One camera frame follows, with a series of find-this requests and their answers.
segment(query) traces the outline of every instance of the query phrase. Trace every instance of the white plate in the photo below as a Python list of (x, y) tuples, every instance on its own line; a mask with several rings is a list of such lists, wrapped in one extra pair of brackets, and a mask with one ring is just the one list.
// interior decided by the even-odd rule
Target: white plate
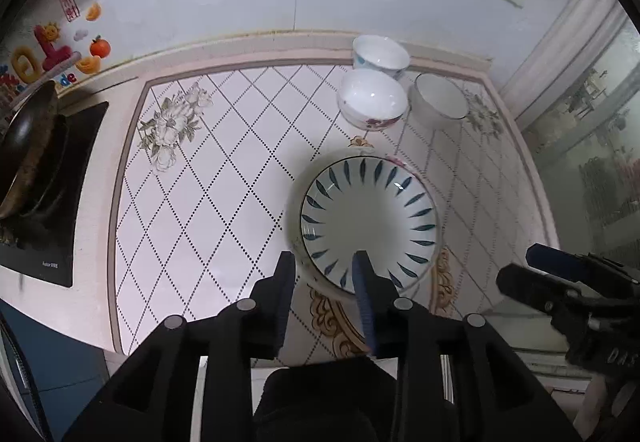
[(351, 260), (360, 249), (399, 292), (415, 285), (439, 252), (437, 213), (420, 178), (364, 150), (349, 149), (350, 156), (326, 165), (298, 207), (303, 268), (312, 268), (313, 287), (337, 299), (354, 298)]

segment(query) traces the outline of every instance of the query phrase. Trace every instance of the white bowl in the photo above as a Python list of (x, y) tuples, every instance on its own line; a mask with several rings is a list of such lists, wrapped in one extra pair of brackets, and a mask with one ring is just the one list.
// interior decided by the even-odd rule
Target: white bowl
[(355, 300), (355, 251), (366, 250), (400, 293), (428, 274), (440, 252), (438, 213), (420, 176), (367, 147), (332, 151), (296, 177), (285, 227), (300, 276), (345, 302)]
[(398, 121), (409, 105), (401, 84), (377, 70), (351, 70), (342, 78), (338, 107), (362, 130), (382, 130)]
[(428, 128), (459, 123), (469, 113), (465, 95), (453, 82), (435, 74), (420, 74), (409, 89), (411, 111)]
[(398, 79), (409, 66), (409, 53), (386, 36), (363, 34), (353, 40), (353, 67), (380, 70)]

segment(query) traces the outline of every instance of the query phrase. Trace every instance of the frying pan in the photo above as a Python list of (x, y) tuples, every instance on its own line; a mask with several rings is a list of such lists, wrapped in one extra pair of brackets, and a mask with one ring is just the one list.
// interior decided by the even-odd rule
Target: frying pan
[(0, 219), (17, 213), (36, 176), (38, 163), (49, 144), (58, 96), (54, 81), (36, 90), (9, 123), (0, 143)]

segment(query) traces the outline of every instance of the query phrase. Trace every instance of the plate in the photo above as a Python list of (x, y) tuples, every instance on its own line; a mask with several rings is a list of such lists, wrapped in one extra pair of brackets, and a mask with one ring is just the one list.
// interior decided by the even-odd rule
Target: plate
[(325, 165), (303, 194), (298, 207), (303, 266), (313, 269), (318, 291), (353, 299), (351, 260), (364, 249), (375, 272), (406, 291), (438, 254), (433, 200), (402, 162), (369, 148), (348, 153)]

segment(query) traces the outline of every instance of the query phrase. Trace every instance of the diamond patterned tablecloth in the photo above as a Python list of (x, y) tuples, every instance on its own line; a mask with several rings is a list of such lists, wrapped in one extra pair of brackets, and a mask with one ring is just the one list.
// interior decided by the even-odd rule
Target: diamond patterned tablecloth
[[(338, 112), (336, 89), (348, 69), (268, 66), (176, 79), (148, 90), (118, 208), (116, 307), (126, 354), (164, 317), (214, 315), (273, 273), (287, 249), (282, 222), (292, 181), (318, 155), (364, 135)], [(405, 87), (417, 74), (405, 74)], [(488, 129), (478, 122), (495, 112), (491, 97), (477, 83), (453, 81), (479, 104), (474, 119), (430, 130), (409, 114), (366, 140), (430, 184), (454, 287), (452, 305), (441, 312), (461, 317), (500, 301), (498, 268), (512, 260), (524, 263), (527, 246), (545, 243), (545, 234), (510, 132), (504, 123)], [(167, 144), (175, 139), (172, 130), (181, 132), (182, 142), (173, 152), (141, 148), (152, 125)], [(424, 305), (431, 297), (427, 280), (412, 295)], [(278, 362), (305, 364), (353, 352), (327, 316), (353, 310), (321, 298), (296, 282)]]

